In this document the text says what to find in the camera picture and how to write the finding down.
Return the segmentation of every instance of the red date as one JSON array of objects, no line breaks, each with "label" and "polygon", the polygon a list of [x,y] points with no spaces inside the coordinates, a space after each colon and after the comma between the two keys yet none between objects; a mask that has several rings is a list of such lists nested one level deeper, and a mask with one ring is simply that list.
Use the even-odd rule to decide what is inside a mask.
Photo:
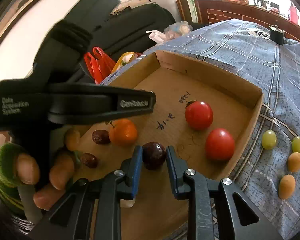
[{"label": "red date", "polygon": [[94,169],[98,166],[98,159],[91,153],[84,153],[80,157],[80,161],[82,164],[86,165],[87,167]]},{"label": "red date", "polygon": [[96,130],[92,133],[92,140],[96,144],[110,143],[109,132],[106,130]]}]

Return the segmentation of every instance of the green grape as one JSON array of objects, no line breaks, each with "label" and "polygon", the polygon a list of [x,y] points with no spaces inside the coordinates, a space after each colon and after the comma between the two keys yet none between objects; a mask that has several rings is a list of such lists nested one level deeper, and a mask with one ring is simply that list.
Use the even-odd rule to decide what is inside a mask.
[{"label": "green grape", "polygon": [[292,140],[292,152],[300,153],[300,137],[297,136]]},{"label": "green grape", "polygon": [[262,147],[266,150],[271,150],[277,144],[277,136],[274,131],[268,130],[265,131],[262,135],[261,141]]}]

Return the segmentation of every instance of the finger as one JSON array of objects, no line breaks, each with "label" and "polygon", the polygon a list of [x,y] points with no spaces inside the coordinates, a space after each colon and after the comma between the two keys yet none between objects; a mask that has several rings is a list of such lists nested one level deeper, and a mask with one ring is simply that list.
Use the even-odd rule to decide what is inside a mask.
[{"label": "finger", "polygon": [[56,189],[63,190],[73,174],[74,162],[71,156],[67,153],[61,153],[50,169],[49,179]]},{"label": "finger", "polygon": [[40,169],[36,160],[29,154],[20,153],[16,161],[17,174],[24,184],[34,185],[39,181]]},{"label": "finger", "polygon": [[69,151],[76,151],[80,141],[80,132],[74,128],[69,129],[64,136],[64,144]]},{"label": "finger", "polygon": [[64,190],[57,190],[49,183],[34,194],[33,201],[38,208],[49,210],[64,193]]}]

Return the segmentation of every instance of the red plastic bag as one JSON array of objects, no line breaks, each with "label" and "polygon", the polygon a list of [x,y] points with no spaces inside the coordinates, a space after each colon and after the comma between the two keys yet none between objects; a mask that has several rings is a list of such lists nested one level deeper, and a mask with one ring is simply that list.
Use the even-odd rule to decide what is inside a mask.
[{"label": "red plastic bag", "polygon": [[99,84],[110,75],[115,62],[99,47],[94,47],[92,51],[96,58],[90,52],[87,52],[84,54],[84,61],[95,83]]}]

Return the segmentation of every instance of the yellow plastic bag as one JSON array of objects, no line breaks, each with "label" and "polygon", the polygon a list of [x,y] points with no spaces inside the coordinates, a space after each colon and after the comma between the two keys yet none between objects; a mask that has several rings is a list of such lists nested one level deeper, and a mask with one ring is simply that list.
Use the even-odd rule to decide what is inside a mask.
[{"label": "yellow plastic bag", "polygon": [[114,65],[114,68],[112,69],[111,73],[115,72],[116,70],[120,69],[124,65],[128,64],[132,60],[136,59],[138,57],[138,54],[135,52],[126,52],[121,55],[121,57],[118,59],[117,63]]}]

